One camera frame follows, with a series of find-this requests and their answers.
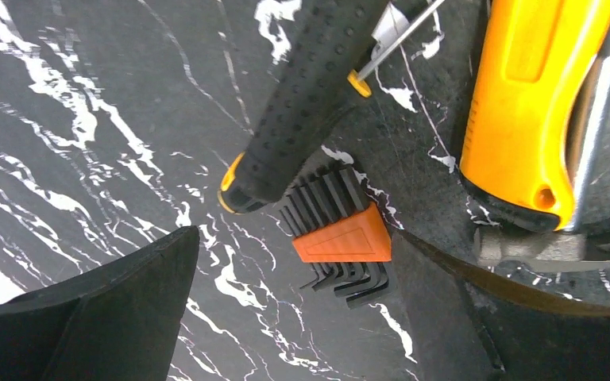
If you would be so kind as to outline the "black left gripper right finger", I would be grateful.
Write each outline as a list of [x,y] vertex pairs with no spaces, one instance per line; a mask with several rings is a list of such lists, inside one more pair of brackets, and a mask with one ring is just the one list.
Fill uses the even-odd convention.
[[610,307],[451,256],[406,231],[392,266],[423,380],[610,380]]

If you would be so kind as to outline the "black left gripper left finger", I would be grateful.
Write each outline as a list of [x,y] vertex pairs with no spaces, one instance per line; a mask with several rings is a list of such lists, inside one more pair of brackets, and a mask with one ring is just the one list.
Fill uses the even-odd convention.
[[198,255],[185,226],[0,304],[0,380],[165,380]]

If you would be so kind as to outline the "orange utility knife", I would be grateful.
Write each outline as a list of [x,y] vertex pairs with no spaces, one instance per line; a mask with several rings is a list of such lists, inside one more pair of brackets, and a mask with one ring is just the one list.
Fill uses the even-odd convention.
[[460,171],[469,194],[523,229],[562,229],[573,105],[610,26],[610,1],[494,1]]

